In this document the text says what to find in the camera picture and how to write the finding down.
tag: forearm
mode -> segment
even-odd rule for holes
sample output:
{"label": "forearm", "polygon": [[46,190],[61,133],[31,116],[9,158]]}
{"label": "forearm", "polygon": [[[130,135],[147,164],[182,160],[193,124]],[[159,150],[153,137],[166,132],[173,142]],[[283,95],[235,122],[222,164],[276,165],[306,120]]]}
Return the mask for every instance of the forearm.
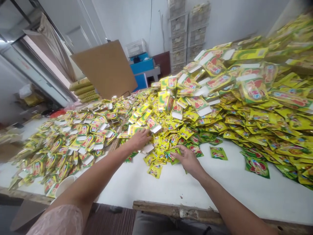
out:
{"label": "forearm", "polygon": [[207,173],[200,173],[197,179],[218,209],[231,234],[277,234]]}
{"label": "forearm", "polygon": [[60,197],[78,203],[92,203],[131,153],[126,145],[110,152],[85,171]]}

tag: curtain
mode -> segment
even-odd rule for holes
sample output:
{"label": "curtain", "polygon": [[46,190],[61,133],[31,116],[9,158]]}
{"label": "curtain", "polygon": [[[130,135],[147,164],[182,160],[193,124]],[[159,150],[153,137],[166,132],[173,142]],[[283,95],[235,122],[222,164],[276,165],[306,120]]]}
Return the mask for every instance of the curtain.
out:
{"label": "curtain", "polygon": [[77,80],[71,61],[45,14],[42,13],[41,15],[40,26],[37,32],[30,30],[24,30],[24,32],[55,64],[70,83]]}

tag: clear plastic box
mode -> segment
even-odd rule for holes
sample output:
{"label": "clear plastic box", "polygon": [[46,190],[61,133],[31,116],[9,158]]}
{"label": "clear plastic box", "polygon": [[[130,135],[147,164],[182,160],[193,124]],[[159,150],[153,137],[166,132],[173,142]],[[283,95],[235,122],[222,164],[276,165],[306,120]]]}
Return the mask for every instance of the clear plastic box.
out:
{"label": "clear plastic box", "polygon": [[169,20],[171,37],[187,32],[188,13]]}
{"label": "clear plastic box", "polygon": [[187,48],[187,33],[170,38],[170,51],[179,51]]}
{"label": "clear plastic box", "polygon": [[186,0],[169,0],[170,18],[177,17],[185,12]]}
{"label": "clear plastic box", "polygon": [[187,48],[187,63],[194,61],[196,56],[203,50],[204,43]]}
{"label": "clear plastic box", "polygon": [[194,6],[190,12],[190,28],[194,29],[208,23],[211,5],[209,2]]}
{"label": "clear plastic box", "polygon": [[187,49],[170,52],[171,65],[181,64],[181,63],[186,64],[186,56],[187,56]]}
{"label": "clear plastic box", "polygon": [[135,42],[126,45],[128,57],[134,57],[147,51],[147,44],[144,39],[139,39]]}
{"label": "clear plastic box", "polygon": [[188,46],[194,46],[197,44],[204,43],[206,25],[199,27],[197,29],[193,29],[188,34]]}
{"label": "clear plastic box", "polygon": [[176,64],[171,66],[171,74],[172,75],[176,75],[177,73],[179,73],[181,70],[183,70],[183,68],[185,67],[186,63],[180,63],[180,64]]}

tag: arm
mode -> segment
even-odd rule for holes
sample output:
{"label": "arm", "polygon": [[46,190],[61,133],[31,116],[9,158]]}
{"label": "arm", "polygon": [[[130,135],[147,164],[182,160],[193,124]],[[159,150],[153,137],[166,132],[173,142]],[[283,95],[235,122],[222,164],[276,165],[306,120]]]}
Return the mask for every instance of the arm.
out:
{"label": "arm", "polygon": [[209,176],[191,150],[183,145],[177,145],[174,148],[179,148],[182,156],[172,153],[173,157],[177,158],[184,169],[199,181],[218,209],[231,234],[278,234]]}
{"label": "arm", "polygon": [[142,149],[151,139],[148,134],[148,129],[138,131],[129,141],[94,164],[66,189],[44,214],[58,206],[71,204],[81,210],[85,224],[93,201],[103,191],[125,159],[132,152]]}

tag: yellow sack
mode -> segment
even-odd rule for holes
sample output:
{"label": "yellow sack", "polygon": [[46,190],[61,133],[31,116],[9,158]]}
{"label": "yellow sack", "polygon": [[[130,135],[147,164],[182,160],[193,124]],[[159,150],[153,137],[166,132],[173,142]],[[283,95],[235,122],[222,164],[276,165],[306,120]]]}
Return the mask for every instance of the yellow sack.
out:
{"label": "yellow sack", "polygon": [[92,91],[89,91],[89,92],[86,92],[86,93],[83,93],[83,94],[79,95],[78,98],[80,100],[82,100],[82,99],[84,99],[84,98],[86,98],[88,96],[92,96],[92,95],[95,95],[95,94],[97,94],[96,90],[92,90]]}
{"label": "yellow sack", "polygon": [[72,83],[70,86],[69,86],[69,90],[70,91],[76,91],[78,90],[79,88],[82,88],[82,87],[85,87],[85,86],[90,86],[91,85],[91,82],[88,80],[88,78],[84,78],[82,80],[79,80],[77,82],[74,82]]}
{"label": "yellow sack", "polygon": [[36,106],[43,101],[35,93],[32,93],[30,96],[25,97],[24,100],[26,104],[30,107]]}
{"label": "yellow sack", "polygon": [[91,90],[94,90],[94,89],[95,89],[95,87],[93,85],[90,85],[90,86],[86,86],[86,87],[83,87],[83,88],[80,88],[80,89],[74,91],[74,94],[77,96],[80,96],[80,95],[82,95],[86,92],[89,92]]}
{"label": "yellow sack", "polygon": [[88,96],[88,97],[82,99],[81,103],[88,103],[90,101],[93,101],[93,100],[96,100],[96,99],[99,99],[99,98],[100,98],[100,96],[98,94],[92,95],[92,96]]}

